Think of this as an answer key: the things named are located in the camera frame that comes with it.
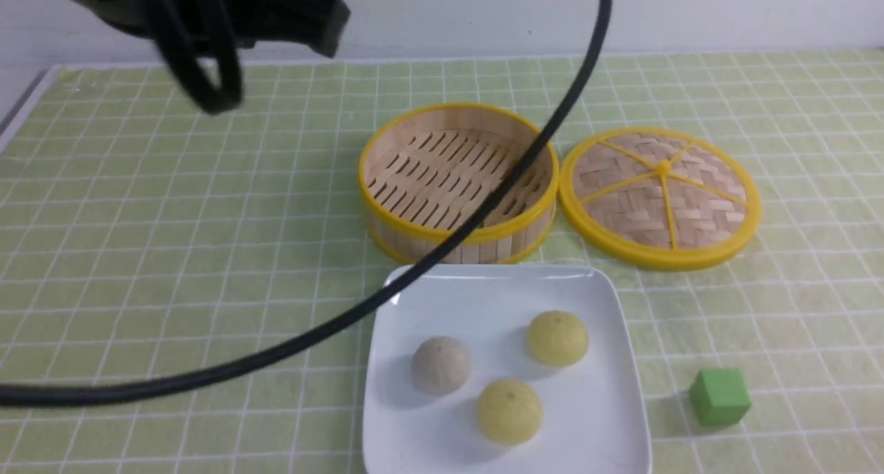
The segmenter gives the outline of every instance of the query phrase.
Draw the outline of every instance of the green grid tablecloth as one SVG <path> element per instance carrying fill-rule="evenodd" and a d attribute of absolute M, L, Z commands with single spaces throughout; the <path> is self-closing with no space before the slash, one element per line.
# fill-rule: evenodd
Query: green grid tablecloth
<path fill-rule="evenodd" d="M 360 220 L 373 130 L 443 100 L 543 124 L 576 65 L 250 66 L 244 108 L 212 118 L 161 68 L 61 71 L 0 158 L 0 380 L 190 370 L 341 313 L 394 269 Z M 530 258 L 615 282 L 655 473 L 884 468 L 882 113 L 882 52 L 603 60 L 559 155 L 627 124 L 687 131 L 741 160 L 765 203 L 746 251 L 703 272 L 638 272 L 561 219 Z M 192 395 L 0 411 L 2 472 L 358 474 L 371 329 Z M 710 433 L 683 391 L 715 365 L 742 368 L 754 407 Z"/>

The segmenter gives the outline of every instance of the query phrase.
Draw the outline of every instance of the white wall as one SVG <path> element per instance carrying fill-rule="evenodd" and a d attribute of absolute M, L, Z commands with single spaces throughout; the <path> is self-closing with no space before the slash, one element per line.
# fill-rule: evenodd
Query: white wall
<path fill-rule="evenodd" d="M 344 58 L 584 48 L 597 0 L 346 0 Z M 615 0 L 612 52 L 884 46 L 884 0 Z M 149 44 L 64 0 L 0 0 L 0 66 L 150 59 Z M 246 57 L 312 57 L 262 45 Z"/>

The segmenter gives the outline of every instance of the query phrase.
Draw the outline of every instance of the black cable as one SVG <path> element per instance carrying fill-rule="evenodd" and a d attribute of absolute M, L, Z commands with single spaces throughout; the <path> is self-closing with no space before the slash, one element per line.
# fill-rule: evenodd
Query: black cable
<path fill-rule="evenodd" d="M 590 74 L 593 73 L 593 68 L 601 53 L 602 44 L 605 42 L 605 35 L 611 18 L 611 7 L 612 0 L 599 0 L 599 14 L 596 18 L 593 38 L 590 40 L 590 46 L 586 52 L 583 64 L 580 65 L 575 75 L 574 83 L 568 88 L 568 92 L 565 93 L 558 108 L 552 113 L 549 122 L 546 122 L 546 126 L 537 135 L 536 140 L 531 143 L 517 164 L 506 174 L 500 185 L 488 195 L 476 212 L 468 217 L 461 227 L 452 232 L 451 236 L 446 238 L 442 244 L 433 249 L 420 262 L 411 266 L 410 269 L 406 270 L 390 284 L 379 289 L 375 294 L 356 305 L 356 307 L 350 308 L 350 310 L 345 311 L 340 316 L 336 316 L 334 319 L 328 320 L 328 322 L 308 330 L 296 338 L 275 345 L 275 347 L 267 348 L 229 363 L 209 367 L 208 369 L 114 386 L 3 385 L 0 386 L 0 406 L 39 408 L 93 407 L 127 404 L 127 402 L 141 401 L 142 399 L 160 398 L 179 392 L 193 391 L 261 370 L 294 354 L 298 354 L 298 352 L 302 352 L 359 322 L 363 317 L 377 310 L 378 307 L 394 297 L 395 294 L 405 289 L 448 256 L 455 247 L 458 247 L 490 215 L 490 212 L 496 209 L 500 201 L 503 200 L 519 178 L 527 172 L 528 167 L 540 155 L 540 152 L 543 151 L 553 133 L 558 130 L 568 112 L 577 103 L 581 91 L 586 86 L 588 78 L 590 78 Z"/>
<path fill-rule="evenodd" d="M 218 61 L 221 85 L 213 86 L 199 64 L 174 0 L 132 0 L 157 49 L 190 98 L 209 115 L 236 108 L 242 102 L 242 72 L 233 25 L 222 0 L 194 0 Z"/>

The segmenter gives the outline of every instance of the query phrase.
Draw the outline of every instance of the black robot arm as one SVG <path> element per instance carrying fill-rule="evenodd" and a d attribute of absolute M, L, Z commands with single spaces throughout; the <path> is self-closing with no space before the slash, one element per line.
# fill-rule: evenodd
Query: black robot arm
<path fill-rule="evenodd" d="M 571 112 L 571 108 L 574 108 L 574 105 L 581 99 L 581 92 L 590 79 L 596 62 L 599 61 L 608 24 L 611 20 L 612 5 L 613 0 L 599 0 L 599 12 L 597 12 L 596 24 L 593 28 L 593 37 L 590 39 L 590 45 L 588 45 L 586 55 L 577 69 L 571 87 L 568 87 L 559 106 L 552 112 L 543 130 L 540 130 L 537 138 L 512 165 L 498 187 L 488 194 L 486 199 L 461 223 L 458 229 L 452 231 L 451 235 L 433 248 L 427 256 L 408 267 L 408 270 L 398 278 L 367 296 L 350 310 L 338 314 L 333 319 L 329 319 L 299 336 L 278 343 L 273 347 L 262 349 L 255 354 L 173 376 L 154 377 L 154 379 L 140 382 L 114 383 L 114 385 L 107 386 L 29 386 L 19 385 L 19 383 L 0 383 L 0 407 L 97 407 L 130 404 L 142 399 L 161 398 L 179 392 L 189 392 L 264 369 L 294 354 L 299 354 L 313 345 L 318 345 L 341 330 L 365 319 L 382 304 L 391 300 L 398 292 L 429 272 L 433 266 L 443 262 L 445 257 L 454 251 L 454 248 L 467 240 L 470 234 L 480 227 L 484 220 L 503 202 L 511 188 L 528 172 L 537 156 L 543 153 L 544 147 L 549 143 L 555 131 L 559 130 L 566 116 Z"/>
<path fill-rule="evenodd" d="M 328 58 L 350 10 L 341 0 L 71 0 L 123 33 L 151 39 L 193 102 L 215 115 L 237 108 L 242 75 L 237 49 L 259 41 L 294 42 Z M 214 86 L 198 58 L 218 63 Z"/>

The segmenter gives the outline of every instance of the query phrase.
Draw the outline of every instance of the yellow spoke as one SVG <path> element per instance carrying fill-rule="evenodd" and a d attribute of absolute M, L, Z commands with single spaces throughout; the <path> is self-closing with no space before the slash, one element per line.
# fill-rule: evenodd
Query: yellow spoke
<path fill-rule="evenodd" d="M 684 175 L 682 175 L 682 174 L 670 173 L 667 177 L 675 178 L 675 180 L 681 180 L 682 182 L 686 182 L 688 184 L 695 185 L 695 187 L 699 187 L 699 188 L 703 189 L 704 191 L 708 191 L 708 193 L 715 194 L 716 196 L 724 198 L 728 201 L 733 201 L 734 203 L 736 203 L 738 205 L 748 207 L 748 203 L 746 203 L 745 200 L 741 200 L 740 198 L 738 198 L 736 196 L 732 196 L 728 193 L 723 193 L 722 191 L 719 191 L 718 189 L 716 189 L 714 187 L 708 187 L 708 185 L 703 184 L 702 182 L 695 181 L 692 178 L 684 177 Z"/>
<path fill-rule="evenodd" d="M 694 147 L 694 146 L 695 146 L 695 144 L 693 142 L 689 142 L 688 144 L 685 144 L 684 147 L 682 147 L 682 149 L 679 149 L 678 151 L 675 152 L 675 155 L 673 155 L 672 158 L 669 158 L 669 162 L 670 163 L 677 162 L 677 160 L 679 160 L 685 153 L 688 152 L 689 149 L 691 149 L 691 147 Z"/>
<path fill-rule="evenodd" d="M 657 166 L 657 165 L 654 165 L 653 163 L 649 162 L 649 160 L 645 160 L 643 157 L 636 155 L 632 151 L 629 151 L 628 149 L 623 149 L 623 147 L 620 147 L 620 146 L 615 146 L 615 144 L 611 144 L 610 142 L 608 142 L 606 140 L 600 140 L 599 144 L 602 144 L 602 146 L 610 147 L 610 149 L 613 149 L 618 153 L 623 153 L 623 155 L 627 155 L 628 157 L 631 157 L 632 159 L 637 160 L 637 162 L 643 164 L 644 166 L 646 166 L 650 169 L 653 169 L 654 167 Z"/>
<path fill-rule="evenodd" d="M 636 175 L 635 177 L 630 177 L 630 178 L 621 180 L 617 184 L 611 184 L 608 187 L 603 188 L 600 191 L 595 191 L 593 194 L 590 194 L 587 197 L 585 197 L 584 199 L 581 199 L 580 204 L 584 205 L 588 201 L 594 200 L 596 198 L 600 198 L 600 197 L 604 196 L 605 194 L 610 193 L 611 191 L 616 191 L 617 189 L 619 189 L 621 187 L 625 187 L 626 185 L 633 184 L 635 182 L 638 182 L 639 180 L 649 178 L 653 174 L 654 174 L 654 172 L 643 173 L 642 175 Z"/>
<path fill-rule="evenodd" d="M 675 214 L 672 212 L 672 202 L 669 199 L 669 185 L 666 178 L 660 178 L 660 187 L 663 188 L 663 206 L 666 207 L 666 224 L 669 225 L 669 242 L 672 250 L 678 249 L 678 231 L 675 229 Z"/>

